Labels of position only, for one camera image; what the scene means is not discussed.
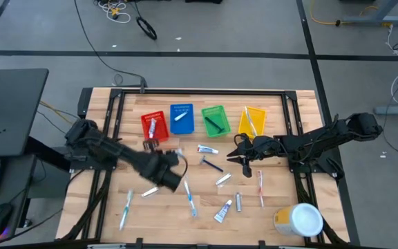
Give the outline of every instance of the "plastic container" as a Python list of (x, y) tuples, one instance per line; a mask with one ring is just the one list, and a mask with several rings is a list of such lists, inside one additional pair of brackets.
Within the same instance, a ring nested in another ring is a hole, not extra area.
[[(178, 121), (174, 119), (187, 112)], [(172, 104), (170, 106), (170, 132), (173, 134), (190, 134), (194, 131), (193, 104)]]
[[(227, 114), (225, 114), (224, 106), (215, 106), (202, 109), (202, 117), (204, 118), (205, 129), (207, 135), (210, 138), (222, 136), (231, 132), (231, 128), (228, 123)], [(209, 118), (215, 122), (219, 127), (223, 128), (223, 131), (219, 133), (219, 130), (214, 127), (210, 122), (206, 121), (205, 118)]]
[(274, 215), (274, 226), (283, 235), (313, 237), (321, 233), (323, 219), (313, 205), (301, 203), (277, 211)]
[(141, 116), (142, 130), (144, 132), (145, 139), (149, 139), (149, 129), (151, 119), (156, 119), (155, 133), (153, 138), (158, 139), (159, 142), (164, 142), (169, 139), (169, 131), (167, 130), (167, 123), (165, 122), (164, 112), (156, 111), (155, 113), (149, 113)]
[[(263, 135), (263, 130), (265, 128), (265, 121), (267, 119), (266, 110), (257, 109), (254, 107), (247, 107), (249, 116), (252, 119), (254, 128), (256, 128), (257, 136)], [(252, 133), (251, 125), (249, 124), (247, 114), (245, 113), (245, 108), (242, 111), (239, 122), (239, 133), (246, 133), (249, 138), (255, 138)]]

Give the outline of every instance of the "concrete floor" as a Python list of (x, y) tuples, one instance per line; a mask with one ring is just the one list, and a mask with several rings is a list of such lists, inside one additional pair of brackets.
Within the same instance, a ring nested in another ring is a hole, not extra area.
[[(316, 54), (391, 55), (384, 44), (386, 28), (316, 24), (310, 21), (311, 1), (303, 3)], [(226, 0), (219, 6), (181, 0), (142, 1), (141, 13), (157, 30), (157, 41), (145, 37), (134, 21), (114, 24), (91, 1), (78, 0), (78, 4), (97, 50), (308, 53), (295, 1)], [(346, 14), (357, 15), (366, 6), (316, 0), (314, 14), (333, 21)], [(134, 10), (127, 8), (127, 12), (134, 19)], [(398, 6), (391, 14), (398, 15)], [(391, 41), (398, 41), (398, 27)], [(89, 51), (90, 47), (72, 1), (10, 0), (0, 18), (0, 50)], [(308, 59), (106, 57), (105, 61), (144, 75), (155, 87), (316, 90)], [(319, 66), (331, 113), (341, 117), (386, 105), (390, 83), (398, 75), (398, 62), (319, 60)], [(76, 113), (82, 87), (110, 86), (114, 75), (96, 57), (0, 56), (0, 68), (48, 68), (42, 99), (71, 113)], [(124, 82), (136, 84), (136, 79), (124, 76)], [(53, 113), (40, 109), (62, 129), (69, 128)], [(386, 134), (398, 147), (398, 118), (388, 118)], [(35, 118), (31, 135), (51, 147), (64, 143), (62, 135), (41, 116)], [(398, 248), (398, 153), (382, 136), (372, 142), (350, 142), (340, 150), (361, 245)], [(383, 151), (386, 158), (380, 158)], [(47, 170), (52, 172), (51, 178), (68, 178), (52, 168)], [(28, 218), (41, 221), (63, 201), (64, 195), (35, 199)], [(8, 244), (52, 241), (58, 223), (56, 216)]]

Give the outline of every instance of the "wooden table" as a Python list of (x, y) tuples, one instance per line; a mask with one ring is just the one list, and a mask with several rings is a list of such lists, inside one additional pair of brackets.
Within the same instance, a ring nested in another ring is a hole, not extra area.
[[(91, 95), (86, 118), (96, 121), (103, 129), (110, 88), (95, 88)], [(322, 126), (321, 115), (313, 91), (296, 91), (304, 132)], [(285, 158), (268, 158), (251, 164), (253, 177), (242, 175), (242, 167), (226, 161), (226, 155), (236, 146), (233, 142), (237, 134), (241, 112), (245, 105), (267, 110), (265, 135), (286, 134), (281, 99), (275, 96), (252, 95), (196, 95), (196, 94), (127, 94), (122, 113), (119, 138), (121, 142), (136, 150), (143, 150), (144, 136), (140, 116), (154, 111), (164, 111), (167, 122), (170, 104), (193, 103), (195, 131), (189, 135), (170, 134), (170, 139), (162, 142), (162, 149), (181, 148), (189, 161), (189, 185), (193, 201), (198, 209), (198, 218), (191, 217), (191, 210), (183, 186), (173, 194), (162, 188), (156, 195), (142, 198), (140, 195), (153, 187), (152, 183), (140, 178), (132, 167), (120, 161), (113, 172), (108, 193), (108, 203), (102, 230), (102, 242), (135, 243), (138, 237), (144, 243), (188, 243), (257, 245), (264, 240), (267, 245), (303, 245), (302, 237), (280, 235), (273, 225), (274, 213), (285, 206), (297, 204), (296, 187), (293, 175), (289, 172)], [(208, 138), (200, 110), (222, 104), (231, 126), (231, 133), (219, 138)], [(113, 110), (116, 116), (117, 103)], [(110, 123), (110, 136), (114, 118)], [(199, 165), (204, 154), (196, 152), (198, 144), (213, 147), (219, 154), (207, 154), (207, 159), (231, 172), (231, 180), (223, 187), (215, 182), (222, 174), (206, 165)], [(175, 171), (181, 173), (180, 163)], [(256, 171), (264, 176), (263, 196), (265, 207), (260, 206)], [(93, 172), (87, 171), (78, 176), (68, 188), (64, 211), (56, 234), (64, 236), (85, 210), (90, 192)], [(313, 174), (314, 189), (322, 215), (344, 240), (348, 241), (345, 218), (336, 182), (327, 174)], [(129, 216), (123, 231), (119, 231), (127, 192), (133, 188), (135, 195), (131, 201)], [(242, 212), (231, 206), (223, 223), (214, 220), (214, 215), (234, 194), (242, 194)], [(92, 219), (90, 234), (93, 236), (97, 212)]]

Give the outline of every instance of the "toothbrush in bin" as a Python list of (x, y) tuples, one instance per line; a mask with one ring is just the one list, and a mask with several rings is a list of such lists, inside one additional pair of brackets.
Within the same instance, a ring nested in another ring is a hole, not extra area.
[(190, 203), (190, 208), (191, 208), (191, 215), (193, 217), (196, 217), (198, 215), (198, 211), (194, 207), (193, 203), (193, 196), (190, 193), (190, 189), (188, 188), (188, 182), (187, 180), (184, 180), (184, 186), (185, 186), (185, 191), (187, 191), (187, 196), (188, 196), (188, 202)]

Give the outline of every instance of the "green bin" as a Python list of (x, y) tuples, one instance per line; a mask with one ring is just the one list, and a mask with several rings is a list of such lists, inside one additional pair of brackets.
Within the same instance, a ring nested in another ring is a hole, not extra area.
[[(215, 106), (202, 109), (202, 117), (204, 118), (205, 129), (207, 130), (207, 135), (210, 138), (222, 136), (231, 132), (231, 128), (228, 123), (227, 115), (225, 114), (224, 106)], [(219, 133), (219, 129), (214, 127), (205, 118), (209, 118), (211, 121), (216, 123), (219, 127), (222, 127), (222, 132)]]

